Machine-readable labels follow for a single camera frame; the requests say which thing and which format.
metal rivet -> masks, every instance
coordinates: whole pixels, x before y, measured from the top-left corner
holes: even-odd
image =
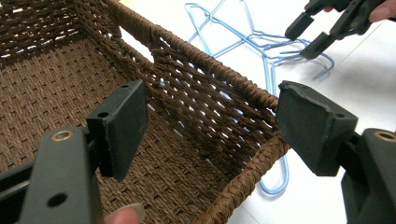
[[[50,139],[54,142],[62,142],[73,136],[73,131],[60,131],[55,133]]]
[[[380,138],[381,140],[391,142],[391,143],[396,143],[396,135],[394,133],[378,131],[378,132],[375,132],[374,135],[377,138]]]

black clamp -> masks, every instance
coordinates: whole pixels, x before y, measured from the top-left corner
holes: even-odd
[[[396,223],[396,133],[357,134],[358,118],[317,91],[290,81],[279,88],[276,123],[283,139],[315,175],[345,169],[347,223]]]
[[[87,127],[61,128],[40,141],[35,161],[0,174],[0,223],[102,224],[96,169],[121,181],[149,126],[145,84],[113,91]]]
[[[344,11],[340,19],[330,30],[330,34],[321,33],[311,44],[301,51],[308,59],[315,59],[335,40],[342,40],[348,35],[363,35],[370,28],[371,12],[384,0],[310,0],[303,12],[286,30],[285,36],[295,40],[314,21],[311,16],[318,14],[325,7],[333,7],[338,12]]]

fingertip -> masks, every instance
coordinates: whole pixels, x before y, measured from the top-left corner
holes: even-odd
[[[325,8],[324,8],[324,11],[325,11],[325,12],[331,12],[331,11],[332,11],[332,7],[325,7]]]
[[[135,209],[124,207],[105,218],[106,224],[140,224],[140,218]]]
[[[379,6],[372,11],[369,16],[370,22],[383,21],[392,16],[390,9],[386,6]]]

woven texture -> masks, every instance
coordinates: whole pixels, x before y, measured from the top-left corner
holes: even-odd
[[[288,145],[277,98],[118,1],[2,1],[0,172],[40,138],[143,79],[149,128],[121,183],[99,177],[105,213],[142,202],[145,223],[225,223]],[[154,63],[120,38],[144,44]]]

wire hanger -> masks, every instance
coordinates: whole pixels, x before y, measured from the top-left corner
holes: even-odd
[[[264,75],[265,75],[265,87],[267,91],[273,95],[277,95],[277,87],[276,87],[276,67],[279,66],[281,63],[286,61],[296,61],[301,60],[302,57],[300,56],[300,50],[287,50],[287,51],[280,51],[277,55],[272,55],[270,50],[271,49],[280,49],[282,47],[291,46],[291,45],[301,45],[301,47],[305,48],[310,42],[305,39],[296,39],[294,41],[287,39],[283,35],[271,35],[267,34],[263,31],[256,30],[254,27],[253,19],[251,18],[250,11],[248,9],[248,3],[246,0],[239,0],[243,3],[243,8],[245,10],[247,22],[249,25],[250,34],[244,35],[242,32],[233,28],[230,24],[222,21],[221,19],[215,17],[215,14],[219,11],[221,6],[223,6],[226,0],[221,0],[216,5],[216,7],[209,11],[206,8],[200,6],[196,3],[186,3],[184,8],[186,9],[187,14],[190,17],[191,23],[194,26],[195,33],[189,39],[189,42],[192,42],[195,38],[199,38],[205,52],[213,56],[214,58],[218,58],[219,56],[241,46],[244,44],[250,45],[254,50],[260,53],[262,56],[262,64],[264,68]],[[194,18],[194,14],[192,13],[192,9],[198,8],[204,12],[205,20],[201,25],[198,25],[196,19]],[[232,43],[231,45],[217,51],[212,52],[211,48],[208,46],[204,35],[202,34],[202,30],[207,26],[209,22],[218,24],[228,31],[230,31],[233,35],[239,37],[239,40]],[[260,44],[258,40],[271,40],[270,44]],[[329,68],[325,69],[315,78],[324,78],[326,77],[330,71],[334,68],[334,60],[329,57],[328,55],[321,53],[321,56],[326,58],[330,62]],[[281,165],[282,165],[282,173],[283,173],[283,183],[276,189],[268,189],[262,180],[260,180],[260,187],[262,190],[271,195],[277,195],[283,192],[287,185],[289,184],[290,174],[289,174],[289,166],[286,156],[281,158]]]

